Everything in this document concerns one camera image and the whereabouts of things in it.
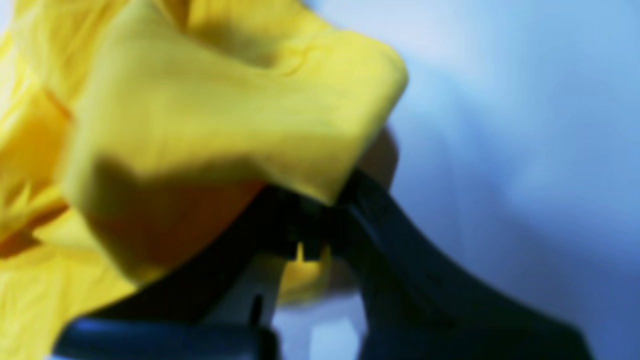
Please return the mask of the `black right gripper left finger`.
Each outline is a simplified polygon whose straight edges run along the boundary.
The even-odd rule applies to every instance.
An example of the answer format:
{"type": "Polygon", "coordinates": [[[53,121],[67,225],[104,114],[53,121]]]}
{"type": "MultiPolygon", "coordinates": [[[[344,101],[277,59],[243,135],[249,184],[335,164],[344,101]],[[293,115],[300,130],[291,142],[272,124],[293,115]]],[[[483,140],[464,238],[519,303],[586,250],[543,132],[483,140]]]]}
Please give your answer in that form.
{"type": "Polygon", "coordinates": [[[71,320],[52,360],[279,360],[271,329],[281,275],[297,252],[297,194],[269,187],[169,275],[71,320]]]}

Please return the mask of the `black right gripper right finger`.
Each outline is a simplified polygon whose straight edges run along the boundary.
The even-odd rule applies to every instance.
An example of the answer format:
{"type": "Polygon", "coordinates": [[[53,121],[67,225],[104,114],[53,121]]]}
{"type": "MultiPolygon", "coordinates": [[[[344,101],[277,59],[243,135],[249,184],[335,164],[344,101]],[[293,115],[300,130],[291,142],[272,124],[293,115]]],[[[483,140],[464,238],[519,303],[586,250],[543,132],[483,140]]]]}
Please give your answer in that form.
{"type": "Polygon", "coordinates": [[[362,171],[336,204],[303,199],[301,209],[359,287],[360,360],[594,358],[579,330],[462,269],[362,171]]]}

